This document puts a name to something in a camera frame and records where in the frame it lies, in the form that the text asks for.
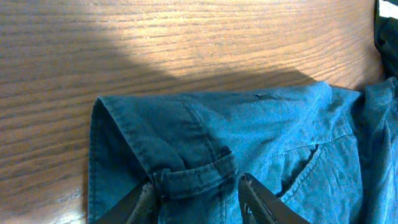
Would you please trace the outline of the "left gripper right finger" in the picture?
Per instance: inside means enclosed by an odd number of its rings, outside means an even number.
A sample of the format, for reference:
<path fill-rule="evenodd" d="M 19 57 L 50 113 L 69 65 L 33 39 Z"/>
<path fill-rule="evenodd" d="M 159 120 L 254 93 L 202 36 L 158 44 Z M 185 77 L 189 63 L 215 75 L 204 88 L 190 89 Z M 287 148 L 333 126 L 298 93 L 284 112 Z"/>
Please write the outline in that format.
<path fill-rule="evenodd" d="M 239 178 L 238 199 L 243 224 L 309 224 L 252 174 Z"/>

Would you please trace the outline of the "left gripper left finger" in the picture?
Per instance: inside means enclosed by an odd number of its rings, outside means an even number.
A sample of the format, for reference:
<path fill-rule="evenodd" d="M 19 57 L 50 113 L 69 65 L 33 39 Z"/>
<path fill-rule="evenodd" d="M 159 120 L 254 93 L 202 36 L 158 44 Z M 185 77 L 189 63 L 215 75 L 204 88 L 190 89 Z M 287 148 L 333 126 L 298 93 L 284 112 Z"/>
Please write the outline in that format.
<path fill-rule="evenodd" d="M 143 182 L 131 190 L 95 224 L 153 224 L 154 187 Z"/>

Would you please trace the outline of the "blue denim shorts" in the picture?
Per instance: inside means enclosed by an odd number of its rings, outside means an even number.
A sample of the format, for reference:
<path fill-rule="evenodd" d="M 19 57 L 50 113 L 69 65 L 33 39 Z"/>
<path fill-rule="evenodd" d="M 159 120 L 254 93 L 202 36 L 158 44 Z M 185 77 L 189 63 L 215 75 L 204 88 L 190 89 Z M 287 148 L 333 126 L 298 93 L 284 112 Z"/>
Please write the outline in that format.
<path fill-rule="evenodd" d="M 147 180 L 159 223 L 241 223 L 243 173 L 310 223 L 396 223 L 397 80 L 95 101 L 90 223 Z"/>

